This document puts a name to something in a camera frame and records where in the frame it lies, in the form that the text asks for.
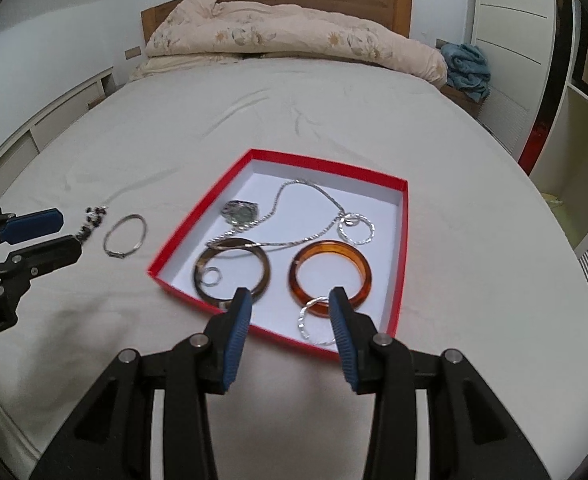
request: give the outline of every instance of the blue gripper pad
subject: blue gripper pad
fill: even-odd
[[[250,291],[246,288],[239,288],[234,295],[234,302],[241,301],[241,307],[234,321],[234,326],[229,334],[227,347],[225,348],[225,357],[223,362],[223,387],[228,391],[229,386],[236,380],[236,373],[241,362],[243,346],[247,339],[247,333],[250,328],[251,306],[253,299]]]
[[[10,245],[58,233],[63,227],[63,213],[47,209],[29,215],[17,216],[7,221],[0,230],[0,239]]]
[[[338,348],[338,354],[341,358],[343,375],[355,392],[359,387],[358,352],[351,339],[347,321],[341,310],[341,304],[334,291],[335,289],[331,289],[329,297],[331,329],[333,330],[334,338],[336,338],[336,348]]]

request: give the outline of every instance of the brown bangle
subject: brown bangle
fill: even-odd
[[[360,276],[363,279],[363,286],[360,287],[360,290],[353,298],[349,298],[349,303],[353,309],[356,310],[366,300],[369,291],[372,288],[372,270],[369,267],[369,263],[367,263],[365,256],[363,256],[357,248],[338,240],[321,240],[314,242],[313,244],[309,244],[302,248],[298,251],[298,254],[294,256],[294,259],[289,266],[289,288],[296,298],[296,301],[298,301],[301,306],[305,306],[314,299],[299,285],[298,280],[296,279],[296,273],[304,261],[321,253],[340,254],[356,265],[360,272]],[[329,305],[326,301],[319,301],[309,308],[309,312],[316,316],[329,317]]]
[[[269,285],[269,277],[271,275],[271,267],[269,265],[269,258],[265,251],[263,251],[260,247],[244,247],[244,245],[252,244],[251,240],[246,240],[245,238],[227,238],[221,242],[218,242],[216,245],[221,247],[220,249],[212,249],[207,248],[203,253],[199,256],[199,259],[196,260],[196,264],[194,265],[194,274],[193,274],[193,281],[194,281],[194,288],[196,289],[197,294],[200,296],[200,299],[209,303],[211,305],[219,307],[221,310],[227,310],[229,305],[232,303],[232,298],[229,300],[220,300],[218,298],[213,298],[209,294],[207,294],[202,289],[202,279],[203,275],[206,273],[205,266],[207,265],[208,261],[210,261],[214,256],[220,253],[224,253],[225,251],[231,251],[234,249],[240,249],[242,251],[248,251],[254,254],[263,264],[263,276],[261,280],[251,290],[251,298],[254,301],[257,301],[260,298],[267,286]]]

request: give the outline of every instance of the white bed sheet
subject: white bed sheet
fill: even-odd
[[[145,270],[251,147],[408,180],[398,338],[436,354],[461,349],[552,478],[566,478],[588,451],[588,287],[552,213],[498,143],[427,82],[300,59],[126,85],[52,142],[2,197],[17,214],[58,207],[64,233],[78,229],[86,206],[106,201],[107,224],[132,212],[149,223],[143,248],[124,261],[105,256],[107,227],[99,229],[75,266],[34,281],[20,322],[0,335],[0,453],[18,475],[27,478],[120,349],[170,349],[205,325],[203,313],[164,294]],[[250,337],[237,382],[209,401],[219,476],[361,478],[372,407],[337,365]]]

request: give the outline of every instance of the metal screw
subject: metal screw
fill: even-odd
[[[209,337],[205,334],[194,334],[189,338],[189,344],[196,348],[203,348],[207,343],[209,343]]]
[[[462,361],[462,354],[455,348],[450,348],[449,350],[445,351],[445,359],[447,359],[450,363],[457,365]]]
[[[389,346],[392,344],[394,338],[389,334],[379,332],[374,336],[374,343],[378,346]]]
[[[131,363],[134,359],[136,359],[136,350],[132,350],[131,348],[125,348],[124,350],[120,351],[119,361],[121,363]]]

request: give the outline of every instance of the silver necklace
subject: silver necklace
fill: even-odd
[[[229,231],[226,231],[225,233],[223,233],[215,238],[212,238],[212,240],[210,240],[206,243],[206,246],[209,248],[212,248],[212,249],[218,249],[219,247],[217,246],[217,244],[219,242],[226,240],[227,238],[234,237],[240,233],[244,233],[244,232],[262,224],[263,222],[269,220],[272,216],[274,216],[274,213],[276,212],[276,209],[279,205],[280,195],[283,193],[283,190],[287,186],[293,186],[294,184],[301,184],[303,186],[309,186],[309,187],[314,188],[318,192],[320,192],[325,198],[327,198],[331,203],[333,203],[334,206],[336,206],[336,208],[338,209],[338,214],[336,216],[334,216],[334,218],[331,220],[331,222],[328,224],[328,226],[325,229],[316,233],[315,235],[301,238],[300,240],[295,240],[292,242],[253,242],[251,244],[245,244],[243,246],[244,248],[250,248],[250,247],[295,247],[297,245],[311,242],[312,240],[316,240],[317,238],[320,238],[321,236],[323,236],[324,234],[329,232],[329,230],[336,224],[336,222],[338,222],[338,235],[339,235],[339,237],[343,241],[345,241],[349,244],[364,245],[364,244],[370,243],[370,241],[373,240],[374,231],[375,231],[374,224],[372,222],[370,222],[367,219],[367,217],[365,217],[364,215],[361,215],[359,213],[347,213],[341,204],[339,204],[335,199],[333,199],[329,195],[329,193],[327,193],[323,188],[321,188],[320,186],[318,186],[318,184],[315,184],[314,182],[311,182],[309,180],[288,180],[287,182],[284,182],[280,186],[279,191],[276,193],[276,197],[274,198],[274,205],[272,206],[271,211],[269,213],[267,213],[265,216],[262,216],[261,218],[257,218],[257,216],[258,216],[258,205],[257,204],[253,204],[251,202],[241,202],[238,200],[232,200],[231,202],[227,202],[225,204],[225,206],[223,206],[223,209],[221,210],[221,214],[224,216],[224,218],[227,220],[228,223],[232,224],[232,228]],[[234,210],[241,211],[240,216],[239,216],[240,218],[242,218],[241,221],[239,221],[238,218],[234,218],[234,214],[233,214]],[[347,233],[345,232],[345,227],[346,226],[353,227],[353,226],[359,224],[360,222],[363,222],[364,224],[367,225],[367,227],[369,227],[369,236],[365,240],[352,240],[351,238],[349,238],[347,236]]]

